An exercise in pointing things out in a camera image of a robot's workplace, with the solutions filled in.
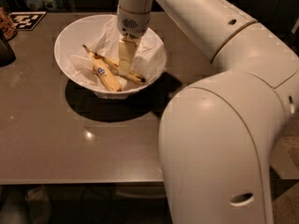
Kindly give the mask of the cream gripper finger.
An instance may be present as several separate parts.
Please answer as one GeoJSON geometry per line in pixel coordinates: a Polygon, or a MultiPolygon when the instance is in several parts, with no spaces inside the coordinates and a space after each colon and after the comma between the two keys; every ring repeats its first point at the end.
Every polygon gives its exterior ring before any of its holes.
{"type": "Polygon", "coordinates": [[[132,60],[138,48],[138,40],[132,36],[124,36],[119,40],[119,72],[127,75],[131,70],[132,60]]]}

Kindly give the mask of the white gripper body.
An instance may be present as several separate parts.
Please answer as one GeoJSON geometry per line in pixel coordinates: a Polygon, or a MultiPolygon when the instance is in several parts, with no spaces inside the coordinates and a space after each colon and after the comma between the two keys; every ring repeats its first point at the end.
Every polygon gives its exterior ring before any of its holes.
{"type": "Polygon", "coordinates": [[[139,38],[143,36],[149,27],[150,13],[134,13],[121,7],[117,9],[117,27],[123,36],[139,38]]]}

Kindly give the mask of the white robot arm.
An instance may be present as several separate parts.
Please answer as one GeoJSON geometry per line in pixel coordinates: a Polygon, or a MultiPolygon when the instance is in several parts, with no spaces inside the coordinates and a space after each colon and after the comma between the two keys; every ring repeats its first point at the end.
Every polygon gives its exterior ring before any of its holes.
{"type": "Polygon", "coordinates": [[[226,0],[119,0],[142,36],[157,2],[219,73],[164,110],[159,152],[173,224],[273,224],[270,156],[299,107],[298,57],[226,0]]]}

